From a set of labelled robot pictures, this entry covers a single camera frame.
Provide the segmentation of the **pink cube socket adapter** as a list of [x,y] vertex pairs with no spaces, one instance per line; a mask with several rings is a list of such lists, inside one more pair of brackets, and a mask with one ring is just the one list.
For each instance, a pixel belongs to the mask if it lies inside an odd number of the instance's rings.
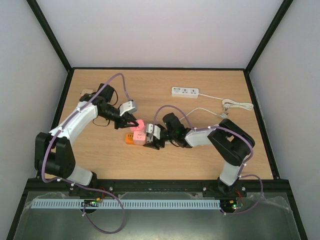
[[144,131],[134,131],[133,132],[133,143],[138,146],[143,146],[147,141],[147,135]]

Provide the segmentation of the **pink plug adapter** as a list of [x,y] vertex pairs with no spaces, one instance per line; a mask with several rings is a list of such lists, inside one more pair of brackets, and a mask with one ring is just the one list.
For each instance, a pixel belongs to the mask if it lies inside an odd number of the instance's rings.
[[130,130],[132,132],[144,131],[145,130],[144,121],[142,119],[137,119],[136,122],[138,123],[138,126],[132,126],[132,127],[130,127]]

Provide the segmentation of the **white power strip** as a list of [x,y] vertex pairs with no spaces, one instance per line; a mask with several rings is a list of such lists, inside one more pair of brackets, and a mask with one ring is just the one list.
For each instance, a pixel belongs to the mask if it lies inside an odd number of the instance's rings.
[[181,97],[181,98],[198,98],[199,89],[192,87],[178,87],[173,86],[171,88],[172,97]]

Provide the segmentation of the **wooden cube plug adapter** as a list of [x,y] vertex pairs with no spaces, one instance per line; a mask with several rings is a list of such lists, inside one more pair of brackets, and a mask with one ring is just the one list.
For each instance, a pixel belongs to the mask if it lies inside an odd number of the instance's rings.
[[82,96],[85,95],[85,94],[92,94],[92,93],[94,93],[94,92],[95,92],[94,89],[85,88],[85,89],[83,89],[83,90],[81,91],[80,96],[82,97]]

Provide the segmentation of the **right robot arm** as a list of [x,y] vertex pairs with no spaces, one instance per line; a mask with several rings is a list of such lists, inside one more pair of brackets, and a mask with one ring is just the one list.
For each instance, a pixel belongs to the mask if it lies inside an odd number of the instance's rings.
[[185,127],[174,113],[168,113],[160,124],[146,125],[147,148],[160,150],[170,142],[178,148],[214,146],[224,159],[222,172],[217,179],[217,189],[229,196],[236,189],[235,183],[241,176],[246,162],[253,157],[254,139],[230,119],[204,128]]

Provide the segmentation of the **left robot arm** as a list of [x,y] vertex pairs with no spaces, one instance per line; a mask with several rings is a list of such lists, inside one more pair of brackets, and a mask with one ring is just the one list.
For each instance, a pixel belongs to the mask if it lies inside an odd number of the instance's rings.
[[128,99],[115,107],[110,103],[114,94],[112,86],[100,84],[96,92],[80,97],[76,108],[61,124],[36,136],[34,165],[43,182],[66,180],[72,184],[90,185],[94,173],[77,165],[73,144],[94,119],[101,117],[112,121],[115,129],[138,126],[133,115],[138,109],[137,104]]

